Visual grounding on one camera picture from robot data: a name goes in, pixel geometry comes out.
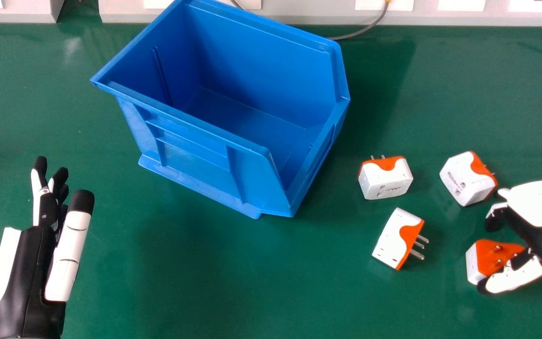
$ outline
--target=robotic arm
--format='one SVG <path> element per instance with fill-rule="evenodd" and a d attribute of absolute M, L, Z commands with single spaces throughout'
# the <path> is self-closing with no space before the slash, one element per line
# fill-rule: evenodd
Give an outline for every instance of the robotic arm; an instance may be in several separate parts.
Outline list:
<path fill-rule="evenodd" d="M 47 160 L 31 170 L 32 227 L 4 229 L 0 244 L 0 339 L 60 339 L 93 213 L 93 193 L 77 190 L 68 205 L 68 170 L 47 182 Z"/>
<path fill-rule="evenodd" d="M 542 181 L 499 189 L 506 202 L 494 204 L 486 215 L 486 230 L 508 224 L 527 244 L 527 249 L 508 260 L 503 269 L 478 283 L 482 293 L 514 290 L 542 277 Z"/>

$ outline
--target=white adapter body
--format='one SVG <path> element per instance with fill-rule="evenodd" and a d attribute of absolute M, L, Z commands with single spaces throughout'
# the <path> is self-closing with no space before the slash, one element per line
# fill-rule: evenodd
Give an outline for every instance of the white adapter body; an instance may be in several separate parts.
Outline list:
<path fill-rule="evenodd" d="M 423 225 L 420 217 L 397 208 L 384 226 L 372 256 L 395 270 L 400 270 L 409 254 L 423 260 L 424 256 L 413 250 L 413 245 L 424 248 L 417 240 L 428 244 L 428 239 L 419 234 Z"/>
<path fill-rule="evenodd" d="M 497 187 L 497 178 L 473 151 L 450 157 L 440 170 L 440 180 L 461 206 L 481 202 Z"/>
<path fill-rule="evenodd" d="M 359 186 L 368 200 L 403 195 L 411 186 L 413 175 L 402 156 L 365 161 L 359 171 Z"/>

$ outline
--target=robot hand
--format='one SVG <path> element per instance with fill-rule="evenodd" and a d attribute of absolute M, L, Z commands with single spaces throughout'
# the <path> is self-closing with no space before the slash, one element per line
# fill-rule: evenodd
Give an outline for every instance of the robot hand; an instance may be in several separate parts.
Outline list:
<path fill-rule="evenodd" d="M 63 204 L 68 170 L 49 183 L 47 159 L 31 170 L 32 227 L 4 229 L 0 245 L 0 339 L 59 339 L 95 198 L 79 189 Z"/>
<path fill-rule="evenodd" d="M 486 229 L 495 231 L 503 223 L 525 241 L 528 248 L 514 256 L 504 268 L 478 283 L 478 290 L 496 294 L 514 290 L 542 277 L 542 181 L 499 189 L 506 202 L 494 204 L 486 215 Z"/>

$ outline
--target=storage bin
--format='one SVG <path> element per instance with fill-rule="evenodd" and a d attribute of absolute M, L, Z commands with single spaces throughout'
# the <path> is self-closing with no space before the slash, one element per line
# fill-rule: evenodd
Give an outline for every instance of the storage bin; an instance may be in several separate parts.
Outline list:
<path fill-rule="evenodd" d="M 142 167 L 253 218 L 294 216 L 350 101 L 337 43 L 215 0 L 175 0 L 91 81 Z"/>

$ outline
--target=green table surface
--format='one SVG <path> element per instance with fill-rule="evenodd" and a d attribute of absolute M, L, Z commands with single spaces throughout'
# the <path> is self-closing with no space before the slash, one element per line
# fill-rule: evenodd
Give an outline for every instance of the green table surface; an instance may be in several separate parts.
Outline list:
<path fill-rule="evenodd" d="M 296 217 L 259 220 L 137 165 L 116 101 L 88 80 L 143 28 L 76 1 L 56 25 L 0 24 L 0 237 L 31 224 L 38 155 L 96 195 L 64 339 L 542 337 L 542 279 L 498 296 L 466 281 L 475 240 L 520 242 L 484 231 L 495 199 L 460 208 L 438 177 L 472 149 L 502 186 L 542 179 L 542 28 L 380 26 L 342 42 L 342 133 Z M 371 154 L 406 156 L 406 195 L 364 200 Z M 430 239 L 400 272 L 370 257 L 396 207 Z"/>

